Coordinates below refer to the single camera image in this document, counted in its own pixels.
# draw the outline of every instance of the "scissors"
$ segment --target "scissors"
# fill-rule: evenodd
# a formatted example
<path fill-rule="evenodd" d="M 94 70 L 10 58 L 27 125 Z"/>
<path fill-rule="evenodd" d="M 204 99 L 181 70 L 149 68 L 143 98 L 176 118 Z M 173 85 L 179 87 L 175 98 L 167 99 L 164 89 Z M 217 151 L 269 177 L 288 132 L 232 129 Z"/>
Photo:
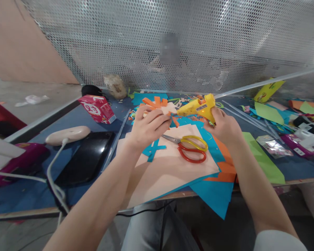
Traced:
<path fill-rule="evenodd" d="M 206 151 L 208 150 L 208 145 L 202 138 L 199 138 L 199 137 L 194 136 L 194 135 L 189 135 L 189 136 L 184 136 L 182 139 L 179 139 L 179 138 L 173 138 L 173 137 L 167 136 L 165 134 L 163 134 L 162 137 L 164 139 L 167 139 L 167 140 L 177 144 L 179 146 L 178 147 L 178 151 L 180 152 L 181 156 L 185 160 L 187 160 L 188 162 L 199 164 L 199 163 L 202 163 L 202 162 L 204 162 L 206 160 Z M 198 146 L 193 141 L 188 140 L 189 138 L 194 138 L 194 139 L 197 139 L 197 140 L 201 141 L 205 145 L 205 148 L 201 148 L 200 146 Z M 184 147 L 184 145 L 182 144 L 183 142 L 187 142 L 187 143 L 191 144 L 196 149 L 191 149 L 191 148 Z M 187 157 L 185 155 L 184 151 L 201 153 L 203 155 L 203 158 L 200 159 L 200 160 L 190 159 L 189 157 Z"/>

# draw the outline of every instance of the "metal mesh wall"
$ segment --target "metal mesh wall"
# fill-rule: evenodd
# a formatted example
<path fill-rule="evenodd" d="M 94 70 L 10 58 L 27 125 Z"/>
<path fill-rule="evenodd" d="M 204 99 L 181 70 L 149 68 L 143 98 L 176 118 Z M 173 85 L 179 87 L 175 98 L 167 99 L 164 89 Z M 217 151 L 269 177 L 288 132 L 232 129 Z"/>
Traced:
<path fill-rule="evenodd" d="M 81 84 L 222 93 L 314 67 L 314 0 L 23 0 Z M 159 62 L 179 35 L 180 64 Z M 314 98 L 314 73 L 283 96 Z"/>

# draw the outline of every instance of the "computer mouse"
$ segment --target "computer mouse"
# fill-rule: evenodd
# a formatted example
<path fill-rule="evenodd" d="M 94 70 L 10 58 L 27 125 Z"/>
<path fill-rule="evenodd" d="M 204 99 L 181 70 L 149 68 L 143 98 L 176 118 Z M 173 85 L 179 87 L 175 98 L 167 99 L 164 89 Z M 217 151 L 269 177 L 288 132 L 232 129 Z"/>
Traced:
<path fill-rule="evenodd" d="M 91 130 L 87 126 L 78 126 L 72 127 L 68 129 L 64 129 L 61 131 L 57 131 L 51 133 L 46 139 L 45 142 L 52 146 L 59 146 L 62 145 L 62 141 L 65 138 L 68 138 L 67 143 L 75 142 L 77 140 L 81 140 L 85 138 Z"/>

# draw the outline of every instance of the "hot glue gun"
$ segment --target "hot glue gun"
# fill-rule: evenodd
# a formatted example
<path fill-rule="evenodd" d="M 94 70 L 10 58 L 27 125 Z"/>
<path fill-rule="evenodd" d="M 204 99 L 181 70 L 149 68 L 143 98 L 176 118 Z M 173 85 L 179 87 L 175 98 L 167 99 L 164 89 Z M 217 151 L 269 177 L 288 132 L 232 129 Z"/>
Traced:
<path fill-rule="evenodd" d="M 196 99 L 179 108 L 177 114 L 179 116 L 188 116 L 198 114 L 207 118 L 210 122 L 215 123 L 215 119 L 210 111 L 215 106 L 215 98 L 213 94 L 205 95 L 204 100 Z"/>

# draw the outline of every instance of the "hand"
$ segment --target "hand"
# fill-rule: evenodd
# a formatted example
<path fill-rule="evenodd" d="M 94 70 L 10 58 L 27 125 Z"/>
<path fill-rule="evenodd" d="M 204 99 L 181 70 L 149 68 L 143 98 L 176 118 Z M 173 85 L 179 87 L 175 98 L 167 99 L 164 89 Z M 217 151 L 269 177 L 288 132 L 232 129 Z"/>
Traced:
<path fill-rule="evenodd" d="M 215 119 L 216 126 L 210 125 L 209 122 L 205 120 L 204 129 L 217 137 L 217 139 L 227 147 L 232 144 L 238 144 L 244 139 L 241 128 L 234 117 L 228 116 L 222 109 L 216 106 L 211 109 L 211 112 Z"/>
<path fill-rule="evenodd" d="M 133 129 L 127 142 L 135 150 L 142 152 L 153 141 L 159 139 L 170 125 L 170 116 L 164 115 L 162 110 L 151 111 L 149 106 L 141 106 L 136 112 Z"/>

